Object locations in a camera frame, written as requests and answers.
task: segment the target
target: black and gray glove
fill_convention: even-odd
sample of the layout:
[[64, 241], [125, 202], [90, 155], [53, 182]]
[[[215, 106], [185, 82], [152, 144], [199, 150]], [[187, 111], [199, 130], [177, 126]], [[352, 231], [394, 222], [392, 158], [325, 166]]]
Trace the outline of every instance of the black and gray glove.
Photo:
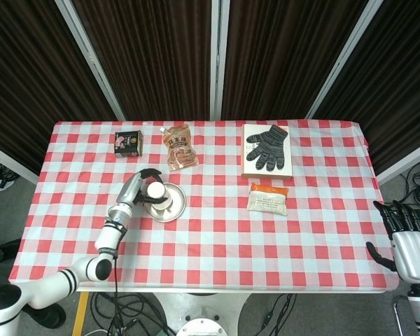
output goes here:
[[259, 142], [246, 157], [248, 161], [252, 161], [260, 156], [255, 164], [257, 170], [262, 169], [267, 162], [266, 170], [271, 172], [277, 164], [278, 169], [282, 169], [285, 165], [285, 155], [283, 152], [283, 144], [288, 133], [273, 125], [267, 132], [254, 134], [249, 136], [246, 141], [249, 143]]

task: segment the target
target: red and white checkered tablecloth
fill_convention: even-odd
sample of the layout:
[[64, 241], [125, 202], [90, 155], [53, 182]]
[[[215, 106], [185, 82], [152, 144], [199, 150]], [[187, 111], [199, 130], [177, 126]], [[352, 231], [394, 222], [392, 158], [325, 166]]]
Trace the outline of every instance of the red and white checkered tablecloth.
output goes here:
[[[291, 180], [241, 174], [245, 122], [187, 122], [201, 164], [169, 172], [161, 126], [181, 122], [59, 122], [29, 210], [12, 282], [38, 279], [94, 256], [104, 217], [123, 183], [148, 167], [182, 187], [187, 207], [170, 223], [134, 209], [120, 245], [119, 287], [250, 291], [385, 291], [398, 276], [371, 260], [391, 258], [382, 196], [358, 124], [329, 120], [248, 122], [289, 126]], [[141, 130], [143, 156], [116, 158], [114, 133]], [[246, 210], [252, 182], [289, 187], [288, 216]], [[104, 283], [113, 289], [113, 273]]]

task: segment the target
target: small box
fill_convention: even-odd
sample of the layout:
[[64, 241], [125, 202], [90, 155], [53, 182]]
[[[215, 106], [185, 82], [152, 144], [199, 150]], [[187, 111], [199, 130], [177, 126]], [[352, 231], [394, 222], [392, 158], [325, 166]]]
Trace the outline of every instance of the small box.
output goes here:
[[116, 132], [113, 151], [117, 158], [126, 156], [141, 156], [143, 149], [143, 134], [141, 131]]
[[291, 162], [291, 142], [288, 126], [280, 126], [284, 129], [288, 136], [283, 142], [283, 154], [285, 156], [285, 166], [283, 169], [274, 168], [272, 171], [266, 170], [266, 165], [261, 169], [256, 169], [256, 158], [253, 161], [248, 161], [246, 156], [250, 153], [258, 144], [247, 142], [247, 138], [254, 134], [260, 134], [263, 132], [269, 131], [271, 125], [257, 125], [257, 124], [245, 124], [243, 126], [244, 136], [243, 136], [243, 158], [241, 160], [242, 171], [241, 176], [246, 178], [269, 178], [269, 179], [290, 179], [293, 176], [293, 163]]

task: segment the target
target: snack bag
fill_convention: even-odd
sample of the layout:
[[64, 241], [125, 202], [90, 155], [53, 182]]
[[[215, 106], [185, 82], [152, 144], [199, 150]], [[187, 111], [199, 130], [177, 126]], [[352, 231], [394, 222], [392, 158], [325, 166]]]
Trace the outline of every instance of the snack bag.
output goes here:
[[163, 143], [168, 147], [168, 168], [170, 171], [197, 166], [199, 159], [191, 147], [190, 128], [186, 124], [173, 126], [163, 133]]
[[286, 196], [288, 196], [287, 188], [252, 183], [247, 209], [249, 211], [273, 212], [274, 214], [286, 216]]

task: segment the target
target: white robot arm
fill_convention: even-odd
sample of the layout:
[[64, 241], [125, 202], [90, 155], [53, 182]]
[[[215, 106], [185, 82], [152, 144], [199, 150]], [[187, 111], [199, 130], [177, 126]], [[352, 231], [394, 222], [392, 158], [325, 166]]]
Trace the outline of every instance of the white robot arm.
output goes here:
[[0, 336], [18, 335], [22, 308], [28, 304], [42, 309], [74, 293], [81, 282], [104, 281], [112, 271], [112, 260], [118, 256], [118, 247], [132, 216], [132, 207], [138, 202], [161, 203], [165, 198], [153, 199], [141, 194], [144, 179], [152, 176], [158, 181], [160, 171], [144, 169], [134, 174], [122, 187], [117, 204], [108, 210], [104, 226], [95, 247], [99, 254], [81, 258], [72, 266], [42, 279], [0, 286]]
[[[411, 284], [407, 299], [420, 334], [420, 219], [413, 209], [397, 201], [393, 201], [396, 211], [378, 202], [374, 202], [374, 205], [383, 218], [395, 261], [381, 257], [370, 242], [367, 243], [367, 249], [377, 263], [398, 272], [404, 282]], [[397, 301], [394, 302], [394, 310], [398, 329], [403, 335], [398, 319]]]

